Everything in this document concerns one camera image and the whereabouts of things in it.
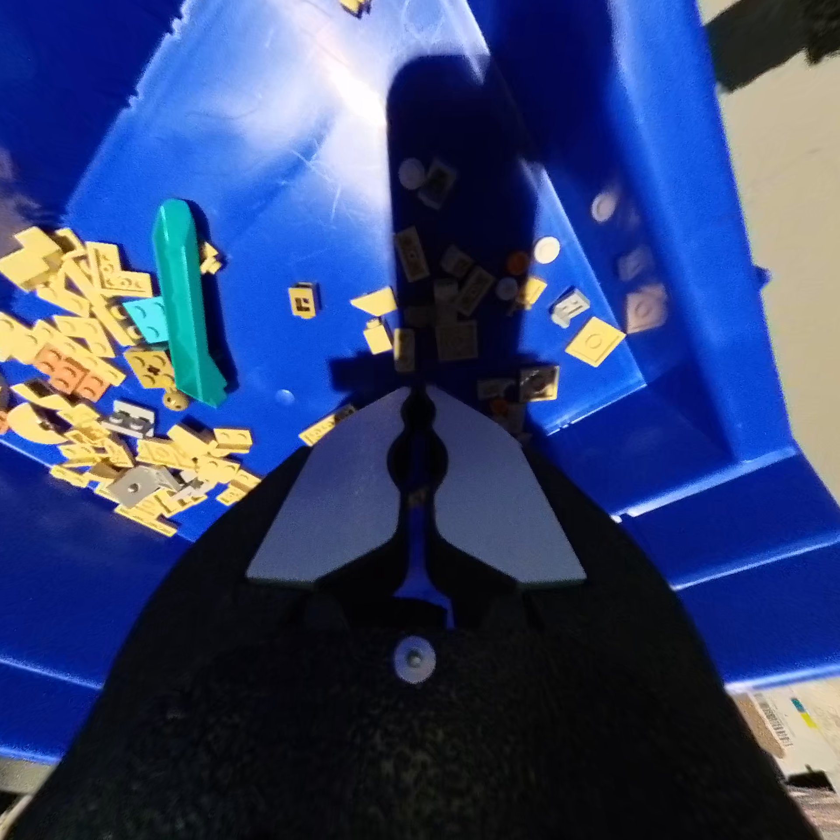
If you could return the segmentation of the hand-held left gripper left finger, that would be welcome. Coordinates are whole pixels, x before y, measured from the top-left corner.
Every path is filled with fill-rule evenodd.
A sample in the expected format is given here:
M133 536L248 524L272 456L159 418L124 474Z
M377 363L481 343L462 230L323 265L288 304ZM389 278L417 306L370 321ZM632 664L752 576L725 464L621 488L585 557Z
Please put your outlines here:
M388 457L410 395L396 389L311 447L247 568L250 581L312 585L395 537L402 496Z

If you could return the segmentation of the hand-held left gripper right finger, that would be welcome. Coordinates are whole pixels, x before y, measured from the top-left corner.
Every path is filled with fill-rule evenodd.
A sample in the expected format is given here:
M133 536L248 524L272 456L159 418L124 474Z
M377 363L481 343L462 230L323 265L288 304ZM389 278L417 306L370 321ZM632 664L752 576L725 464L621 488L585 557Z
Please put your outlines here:
M436 386L427 396L447 456L434 496L443 540L520 585L583 583L583 566L519 441Z

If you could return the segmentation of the blue plastic bin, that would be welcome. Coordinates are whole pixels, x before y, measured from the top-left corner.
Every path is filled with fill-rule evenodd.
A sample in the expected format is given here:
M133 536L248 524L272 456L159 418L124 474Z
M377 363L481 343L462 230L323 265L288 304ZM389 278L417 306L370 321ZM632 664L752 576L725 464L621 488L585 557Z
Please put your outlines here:
M419 684L451 670L438 637L504 602L581 597L627 641L587 559L610 536L676 593L714 686L838 676L838 505L791 433L716 86L695 2L2 2L2 256L70 228L157 277L156 212L188 203L222 263L202 281L227 400L175 420L246 427L261 478L167 538L2 434L2 760L61 761L165 585L152 665L179 630L236 647L264 614L337 613ZM395 537L314 584L250 581L299 433L352 398L331 367L365 352L352 301L396 281L395 173L414 190L433 160L504 154L535 202L518 349L558 373L516 440L585 581L519 584L443 540L427 388L468 404L405 383L356 410L411 390ZM546 235L562 247L541 266ZM562 329L572 288L591 307ZM591 317L626 333L597 368L564 351Z

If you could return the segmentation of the grey desk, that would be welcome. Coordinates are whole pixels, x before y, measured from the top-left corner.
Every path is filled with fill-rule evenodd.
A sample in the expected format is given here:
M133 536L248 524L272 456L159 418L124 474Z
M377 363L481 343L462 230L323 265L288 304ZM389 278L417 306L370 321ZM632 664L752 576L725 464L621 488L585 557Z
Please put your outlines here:
M705 26L734 2L697 2ZM717 86L795 441L838 500L838 56Z

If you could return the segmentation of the scattered yellow toy plates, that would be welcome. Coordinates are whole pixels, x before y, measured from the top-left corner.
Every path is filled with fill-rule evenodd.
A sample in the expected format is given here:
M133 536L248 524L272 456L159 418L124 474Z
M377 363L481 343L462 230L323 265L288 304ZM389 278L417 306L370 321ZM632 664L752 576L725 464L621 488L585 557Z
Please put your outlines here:
M356 296L368 316L365 352L331 361L349 402L299 433L314 446L374 394L397 383L436 384L486 413L521 442L527 406L557 394L557 367L540 365L518 349L522 316L531 306L531 278L515 276L519 294L495 292L511 252L524 250L535 202L522 161L502 155L490 163L452 168L430 162L417 188L394 176L392 243L396 280Z

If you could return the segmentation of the large yellow square tile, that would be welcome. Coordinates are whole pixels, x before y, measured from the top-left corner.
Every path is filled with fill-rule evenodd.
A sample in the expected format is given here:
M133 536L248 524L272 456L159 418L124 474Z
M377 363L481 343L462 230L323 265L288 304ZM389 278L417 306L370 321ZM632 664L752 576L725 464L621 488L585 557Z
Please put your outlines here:
M589 318L564 351L572 358L593 368L601 364L625 340L627 334L612 324L597 318Z

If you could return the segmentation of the light grey square toy plate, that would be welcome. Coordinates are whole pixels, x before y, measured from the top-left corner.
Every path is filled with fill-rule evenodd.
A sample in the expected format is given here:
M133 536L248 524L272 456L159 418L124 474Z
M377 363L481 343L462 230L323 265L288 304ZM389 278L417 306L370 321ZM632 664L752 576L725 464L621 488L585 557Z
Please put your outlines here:
M151 465L138 465L115 479L108 493L124 508L133 508L162 487L161 470Z

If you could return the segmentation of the dark grey toy plate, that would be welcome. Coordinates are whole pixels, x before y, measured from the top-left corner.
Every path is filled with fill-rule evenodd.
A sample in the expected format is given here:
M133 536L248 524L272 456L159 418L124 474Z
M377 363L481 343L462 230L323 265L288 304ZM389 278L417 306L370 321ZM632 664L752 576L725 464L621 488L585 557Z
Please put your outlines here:
M154 410L126 400L115 399L112 410L100 424L108 431L136 439L152 438L155 432Z

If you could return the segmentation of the long teal toy piece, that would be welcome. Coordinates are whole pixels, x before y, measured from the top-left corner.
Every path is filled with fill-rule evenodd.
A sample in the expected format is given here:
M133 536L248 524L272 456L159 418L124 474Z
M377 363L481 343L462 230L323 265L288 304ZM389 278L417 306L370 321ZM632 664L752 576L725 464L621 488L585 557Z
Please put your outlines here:
M151 241L175 386L194 401L219 408L228 384L209 347L200 252L188 203L170 198L159 206Z

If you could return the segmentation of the small teal toy plate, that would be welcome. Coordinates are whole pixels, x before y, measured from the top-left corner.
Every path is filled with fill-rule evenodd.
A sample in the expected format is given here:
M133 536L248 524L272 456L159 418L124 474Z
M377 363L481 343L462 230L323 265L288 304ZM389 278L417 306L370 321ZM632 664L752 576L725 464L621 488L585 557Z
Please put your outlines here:
M122 303L133 324L148 344L168 343L169 326L162 297L126 300Z

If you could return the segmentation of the salmon toy brick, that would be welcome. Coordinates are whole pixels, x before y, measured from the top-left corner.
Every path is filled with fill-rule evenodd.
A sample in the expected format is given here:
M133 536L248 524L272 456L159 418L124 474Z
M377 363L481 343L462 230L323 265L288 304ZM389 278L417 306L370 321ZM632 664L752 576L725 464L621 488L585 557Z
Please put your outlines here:
M45 344L37 352L31 364L47 377L49 385L58 392L91 403L102 399L111 387L103 375L89 370L50 344Z

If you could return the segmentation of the pile of yellow toy bricks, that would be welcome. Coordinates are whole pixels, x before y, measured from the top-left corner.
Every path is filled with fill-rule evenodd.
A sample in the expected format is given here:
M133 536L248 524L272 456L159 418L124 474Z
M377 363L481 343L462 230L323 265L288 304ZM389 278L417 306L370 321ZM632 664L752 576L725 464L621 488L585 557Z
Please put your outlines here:
M53 480L91 492L114 513L163 537L177 520L205 502L232 508L261 478L242 463L254 445L246 427L191 425L183 415L197 406L175 386L169 344L148 344L123 309L126 300L161 297L157 276L131 270L120 247L79 238L70 228L28 227L13 235L2 256L2 280L19 296L32 295L48 311L29 316L2 310L2 434L37 450ZM202 278L222 266L216 249L198 243ZM65 395L31 364L50 344L111 387L98 402ZM100 421L115 399L156 413L154 436L115 434ZM132 508L118 505L109 485L128 469L161 470L162 487Z

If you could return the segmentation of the black object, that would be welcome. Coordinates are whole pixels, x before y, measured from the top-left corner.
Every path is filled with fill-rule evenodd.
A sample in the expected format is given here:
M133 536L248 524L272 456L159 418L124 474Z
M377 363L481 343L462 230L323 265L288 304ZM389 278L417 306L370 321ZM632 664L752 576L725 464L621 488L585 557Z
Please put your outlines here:
M803 54L813 66L839 53L838 1L738 1L705 24L716 83L726 93Z

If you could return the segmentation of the white toy bracket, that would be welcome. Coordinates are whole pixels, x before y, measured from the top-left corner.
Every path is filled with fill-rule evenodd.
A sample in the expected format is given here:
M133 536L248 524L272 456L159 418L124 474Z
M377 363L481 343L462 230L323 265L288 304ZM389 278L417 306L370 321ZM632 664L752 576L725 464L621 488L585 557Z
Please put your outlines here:
M562 329L570 327L571 322L591 307L589 298L577 288L566 291L550 310L550 317L554 324Z

